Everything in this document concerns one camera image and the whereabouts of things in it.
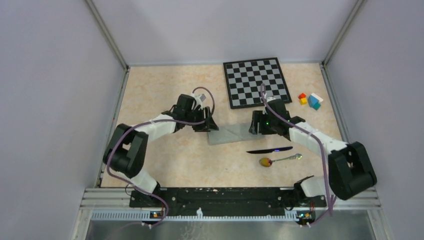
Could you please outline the grey cloth napkin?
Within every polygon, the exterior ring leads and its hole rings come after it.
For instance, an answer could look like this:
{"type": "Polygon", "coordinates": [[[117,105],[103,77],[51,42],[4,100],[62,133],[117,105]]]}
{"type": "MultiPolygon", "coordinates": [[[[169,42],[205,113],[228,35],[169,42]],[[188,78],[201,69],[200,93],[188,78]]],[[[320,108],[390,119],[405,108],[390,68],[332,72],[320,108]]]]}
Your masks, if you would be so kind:
{"type": "Polygon", "coordinates": [[[249,132],[250,123],[237,123],[219,127],[219,130],[212,130],[207,133],[208,144],[211,146],[236,142],[246,142],[264,139],[261,134],[249,132]]]}

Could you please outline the dark purple knife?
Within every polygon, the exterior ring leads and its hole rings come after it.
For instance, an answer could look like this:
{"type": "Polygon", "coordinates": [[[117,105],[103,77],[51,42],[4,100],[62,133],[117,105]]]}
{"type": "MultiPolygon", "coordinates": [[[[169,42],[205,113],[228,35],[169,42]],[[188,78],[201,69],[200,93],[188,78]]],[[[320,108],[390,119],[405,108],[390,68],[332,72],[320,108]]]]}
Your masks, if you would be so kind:
{"type": "Polygon", "coordinates": [[[269,149],[259,149],[259,150],[249,150],[247,153],[249,154],[269,154],[274,152],[284,152],[292,150],[292,146],[285,146],[285,147],[276,147],[276,148],[269,148],[269,149]]]}

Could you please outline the iridescent metal spoon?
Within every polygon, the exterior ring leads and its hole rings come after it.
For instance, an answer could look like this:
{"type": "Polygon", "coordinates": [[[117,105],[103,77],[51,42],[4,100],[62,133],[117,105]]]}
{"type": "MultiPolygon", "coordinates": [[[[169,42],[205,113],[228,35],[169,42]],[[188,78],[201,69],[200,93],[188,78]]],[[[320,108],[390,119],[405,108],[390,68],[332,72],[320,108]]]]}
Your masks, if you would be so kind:
{"type": "Polygon", "coordinates": [[[271,167],[274,163],[276,162],[280,162],[280,161],[286,161],[286,160],[299,160],[303,157],[302,154],[297,153],[288,157],[284,157],[284,158],[279,158],[279,159],[270,159],[270,158],[261,158],[258,163],[262,166],[262,167],[271,167]]]}

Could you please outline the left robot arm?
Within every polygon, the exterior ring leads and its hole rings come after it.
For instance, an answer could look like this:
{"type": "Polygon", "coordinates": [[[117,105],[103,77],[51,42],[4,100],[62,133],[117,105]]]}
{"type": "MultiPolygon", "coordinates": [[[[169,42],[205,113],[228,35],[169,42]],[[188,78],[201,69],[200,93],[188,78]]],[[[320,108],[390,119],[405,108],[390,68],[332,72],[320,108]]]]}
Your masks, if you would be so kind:
{"type": "Polygon", "coordinates": [[[141,194],[149,207],[160,202],[160,184],[144,169],[148,144],[174,134],[185,126],[195,132],[217,131],[213,120],[215,106],[204,105],[205,95],[181,94],[176,104],[157,117],[136,125],[119,124],[103,155],[107,173],[129,185],[141,194]]]}

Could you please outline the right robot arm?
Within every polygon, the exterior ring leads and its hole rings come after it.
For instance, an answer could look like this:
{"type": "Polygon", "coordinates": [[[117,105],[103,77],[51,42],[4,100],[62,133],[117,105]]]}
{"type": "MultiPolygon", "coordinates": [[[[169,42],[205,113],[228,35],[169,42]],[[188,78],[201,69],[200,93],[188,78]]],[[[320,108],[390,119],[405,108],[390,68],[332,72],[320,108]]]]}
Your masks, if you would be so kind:
{"type": "Polygon", "coordinates": [[[378,182],[365,146],[347,143],[326,135],[299,116],[290,116],[282,100],[270,97],[263,110],[252,113],[249,132],[253,135],[279,135],[317,154],[324,163],[323,176],[299,182],[293,200],[307,206],[316,196],[348,200],[378,182]]]}

